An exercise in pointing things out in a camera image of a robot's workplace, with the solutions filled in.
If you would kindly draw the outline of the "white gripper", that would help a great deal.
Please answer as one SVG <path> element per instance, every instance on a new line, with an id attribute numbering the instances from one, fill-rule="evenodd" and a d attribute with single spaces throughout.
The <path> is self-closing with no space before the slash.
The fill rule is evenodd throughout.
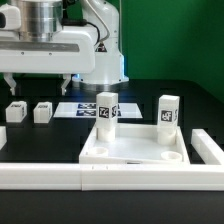
<path id="1" fill-rule="evenodd" d="M 96 29 L 62 23 L 61 3 L 6 3 L 0 6 L 0 72 L 15 94 L 12 73 L 71 74 L 95 68 Z"/>

